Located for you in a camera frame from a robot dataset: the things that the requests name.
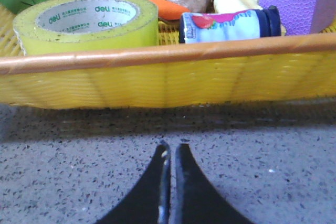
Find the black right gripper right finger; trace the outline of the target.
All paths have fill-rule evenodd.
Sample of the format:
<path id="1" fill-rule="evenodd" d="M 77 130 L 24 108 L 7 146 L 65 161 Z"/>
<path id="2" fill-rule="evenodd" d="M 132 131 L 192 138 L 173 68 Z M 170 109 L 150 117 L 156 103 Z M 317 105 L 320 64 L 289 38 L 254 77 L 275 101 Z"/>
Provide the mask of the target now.
<path id="1" fill-rule="evenodd" d="M 190 146 L 176 150 L 175 223 L 252 223 L 230 205 L 198 166 Z"/>

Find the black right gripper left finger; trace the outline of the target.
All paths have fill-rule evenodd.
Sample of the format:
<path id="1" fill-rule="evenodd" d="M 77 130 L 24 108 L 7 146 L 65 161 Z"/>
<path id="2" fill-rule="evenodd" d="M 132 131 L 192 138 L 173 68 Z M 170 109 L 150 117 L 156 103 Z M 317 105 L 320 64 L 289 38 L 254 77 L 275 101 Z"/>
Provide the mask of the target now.
<path id="1" fill-rule="evenodd" d="M 96 223 L 168 223 L 170 192 L 171 149 L 162 142 L 133 188 Z"/>

